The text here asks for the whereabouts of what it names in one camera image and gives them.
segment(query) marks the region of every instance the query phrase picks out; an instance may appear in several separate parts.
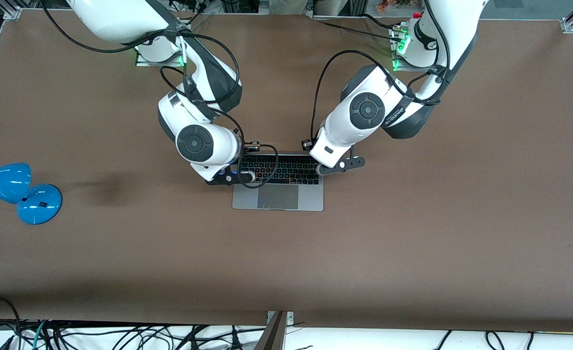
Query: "laptop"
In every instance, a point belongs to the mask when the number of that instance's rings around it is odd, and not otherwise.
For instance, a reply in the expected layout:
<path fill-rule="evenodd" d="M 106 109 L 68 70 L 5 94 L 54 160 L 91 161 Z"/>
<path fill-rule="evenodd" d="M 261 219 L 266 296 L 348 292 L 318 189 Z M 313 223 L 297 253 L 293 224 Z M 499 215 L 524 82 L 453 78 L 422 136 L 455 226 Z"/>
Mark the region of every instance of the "laptop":
<path fill-rule="evenodd" d="M 257 186 L 267 179 L 275 165 L 275 155 L 248 154 L 241 160 L 241 171 L 253 171 Z M 278 155 L 278 168 L 269 182 L 258 189 L 234 186 L 234 209 L 323 210 L 323 177 L 316 172 L 319 162 L 307 154 Z"/>

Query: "brown table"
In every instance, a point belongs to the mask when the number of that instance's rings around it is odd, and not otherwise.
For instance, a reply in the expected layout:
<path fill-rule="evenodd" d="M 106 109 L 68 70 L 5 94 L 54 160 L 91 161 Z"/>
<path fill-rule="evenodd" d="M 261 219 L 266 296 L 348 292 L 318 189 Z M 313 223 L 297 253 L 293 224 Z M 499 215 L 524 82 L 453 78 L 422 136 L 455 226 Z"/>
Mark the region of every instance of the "brown table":
<path fill-rule="evenodd" d="M 246 137 L 282 151 L 307 138 L 332 54 L 389 64 L 383 40 L 303 16 L 200 28 L 237 56 Z M 0 295 L 22 317 L 260 324 L 295 310 L 308 326 L 573 330 L 573 35 L 558 22 L 482 21 L 423 131 L 358 144 L 368 164 L 327 177 L 323 212 L 231 209 L 232 189 L 207 186 L 160 129 L 169 89 L 134 59 L 80 49 L 38 10 L 2 30 L 0 165 L 26 161 L 64 194 L 36 227 L 0 201 Z M 320 118 L 365 64 L 335 61 Z"/>

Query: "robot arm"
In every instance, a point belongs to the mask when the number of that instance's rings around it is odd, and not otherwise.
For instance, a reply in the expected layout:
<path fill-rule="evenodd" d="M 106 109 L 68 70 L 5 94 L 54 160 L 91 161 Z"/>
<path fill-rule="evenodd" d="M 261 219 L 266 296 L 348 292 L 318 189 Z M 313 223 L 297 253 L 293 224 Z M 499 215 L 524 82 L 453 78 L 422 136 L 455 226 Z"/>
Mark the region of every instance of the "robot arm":
<path fill-rule="evenodd" d="M 177 91 L 170 91 L 159 101 L 160 126 L 179 154 L 207 181 L 239 157 L 242 140 L 232 130 L 211 122 L 218 112 L 239 104 L 243 87 L 238 74 L 198 40 L 203 35 L 191 33 L 157 0 L 67 2 L 96 36 L 109 42 L 125 44 L 146 33 L 163 32 L 136 49 L 154 62 L 182 52 L 196 69 L 177 86 Z"/>
<path fill-rule="evenodd" d="M 417 134 L 476 42 L 487 1 L 427 0 L 422 17 L 408 22 L 409 45 L 397 52 L 412 66 L 430 67 L 420 91 L 415 93 L 380 67 L 360 69 L 322 122 L 311 156 L 333 168 L 347 150 L 380 126 L 392 138 Z"/>

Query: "blue lamp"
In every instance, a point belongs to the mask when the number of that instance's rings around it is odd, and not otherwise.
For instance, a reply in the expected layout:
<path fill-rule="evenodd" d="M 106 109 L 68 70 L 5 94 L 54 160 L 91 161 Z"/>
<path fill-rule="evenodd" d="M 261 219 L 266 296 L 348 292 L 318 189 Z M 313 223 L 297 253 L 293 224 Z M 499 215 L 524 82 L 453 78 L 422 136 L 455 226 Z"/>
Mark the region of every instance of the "blue lamp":
<path fill-rule="evenodd" d="M 29 188 L 31 168 L 27 163 L 0 166 L 0 200 L 16 204 L 16 213 L 30 225 L 53 219 L 62 206 L 62 193 L 53 185 Z"/>

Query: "trackpad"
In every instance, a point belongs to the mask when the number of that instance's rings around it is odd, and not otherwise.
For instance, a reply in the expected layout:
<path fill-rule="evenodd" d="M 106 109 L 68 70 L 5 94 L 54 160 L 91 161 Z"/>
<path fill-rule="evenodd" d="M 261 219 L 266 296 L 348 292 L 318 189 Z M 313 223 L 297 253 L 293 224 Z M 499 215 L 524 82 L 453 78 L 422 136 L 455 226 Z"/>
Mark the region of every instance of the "trackpad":
<path fill-rule="evenodd" d="M 297 209 L 299 186 L 266 184 L 258 189 L 258 209 Z"/>

